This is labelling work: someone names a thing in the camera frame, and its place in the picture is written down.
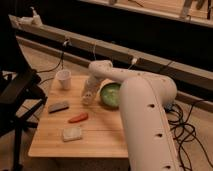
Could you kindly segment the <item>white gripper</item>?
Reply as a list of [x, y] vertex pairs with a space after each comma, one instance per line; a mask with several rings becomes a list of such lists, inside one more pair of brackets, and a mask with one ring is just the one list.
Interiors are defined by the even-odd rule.
[[91, 105], [94, 101], [94, 94], [96, 94], [100, 88], [102, 79], [90, 75], [84, 84], [83, 94], [82, 94], [82, 104]]

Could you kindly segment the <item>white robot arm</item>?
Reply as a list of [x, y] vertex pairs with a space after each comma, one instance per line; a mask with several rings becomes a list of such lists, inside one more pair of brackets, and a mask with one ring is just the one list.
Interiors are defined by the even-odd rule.
[[121, 84], [119, 110], [131, 171], [181, 171], [164, 108], [177, 95], [168, 76], [115, 68], [109, 60], [89, 64], [90, 76], [82, 91], [82, 103], [93, 102], [101, 83]]

